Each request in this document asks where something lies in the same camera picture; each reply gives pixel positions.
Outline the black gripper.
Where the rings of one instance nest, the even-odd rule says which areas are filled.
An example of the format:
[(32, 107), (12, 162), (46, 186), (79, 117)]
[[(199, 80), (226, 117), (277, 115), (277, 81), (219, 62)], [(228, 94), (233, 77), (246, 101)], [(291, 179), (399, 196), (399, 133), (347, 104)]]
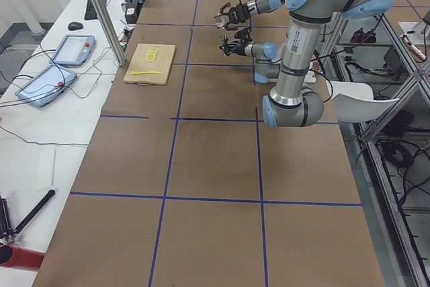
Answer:
[(239, 3), (235, 7), (230, 2), (223, 5), (216, 17), (227, 16), (230, 22), (219, 21), (217, 28), (223, 30), (238, 30), (238, 24), (245, 23), (250, 18), (250, 11), (246, 3)]
[(223, 57), (237, 54), (239, 56), (250, 56), (251, 55), (251, 43), (243, 43), (239, 41), (222, 43), (220, 49), (223, 52)]

